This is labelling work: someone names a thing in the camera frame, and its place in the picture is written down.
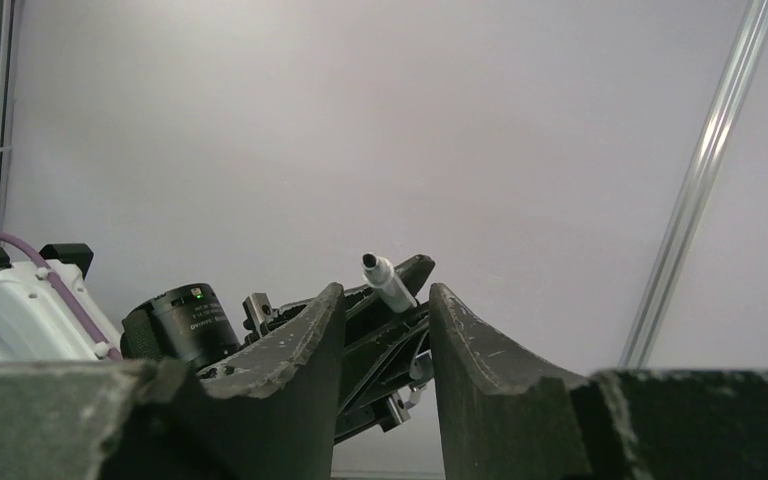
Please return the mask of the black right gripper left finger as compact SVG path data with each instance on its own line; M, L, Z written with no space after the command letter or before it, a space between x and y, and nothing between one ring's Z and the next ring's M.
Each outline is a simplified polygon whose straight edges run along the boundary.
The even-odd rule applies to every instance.
M0 363L0 479L326 479L345 318L331 283L208 379L172 359Z

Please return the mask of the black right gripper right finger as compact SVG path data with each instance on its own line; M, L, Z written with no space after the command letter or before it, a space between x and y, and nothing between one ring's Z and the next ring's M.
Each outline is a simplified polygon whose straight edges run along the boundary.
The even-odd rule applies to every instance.
M579 375L429 291L449 479L768 479L768 370Z

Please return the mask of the white marker pen black tip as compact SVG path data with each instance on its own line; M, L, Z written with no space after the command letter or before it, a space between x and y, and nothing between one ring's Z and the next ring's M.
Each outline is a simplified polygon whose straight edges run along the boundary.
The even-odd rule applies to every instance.
M393 312L403 313L418 306L418 301L398 276L390 260L368 252L362 255L361 262L367 285L378 293Z

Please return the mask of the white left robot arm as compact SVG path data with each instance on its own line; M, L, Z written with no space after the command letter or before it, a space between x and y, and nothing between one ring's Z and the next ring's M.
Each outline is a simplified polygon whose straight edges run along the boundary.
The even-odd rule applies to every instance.
M192 283L135 307L115 324L91 297L93 261L83 243L49 244L13 260L0 246L0 361L180 359L204 378L219 363L288 324L307 300L273 306L263 293L242 304L245 335L231 326L215 290ZM418 254L399 264L367 253L364 281L344 294L343 377L334 440L410 417L433 378L428 309L417 298L435 268Z

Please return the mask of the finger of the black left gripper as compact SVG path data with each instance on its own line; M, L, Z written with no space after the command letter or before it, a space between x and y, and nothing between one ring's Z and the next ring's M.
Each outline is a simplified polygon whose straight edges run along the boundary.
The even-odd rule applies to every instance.
M396 273L404 282L411 294L414 295L418 301L418 306L406 312L417 311L418 309L425 308L427 301L423 301L419 294L426 285L431 273L436 267L436 262L428 255L417 254L410 258L394 263ZM365 281L363 275L363 267L361 262L361 275L362 283L345 292L345 299L347 301L347 308L349 312L360 312L366 309L372 310L380 308L384 312L393 312L379 297L378 293L369 287Z

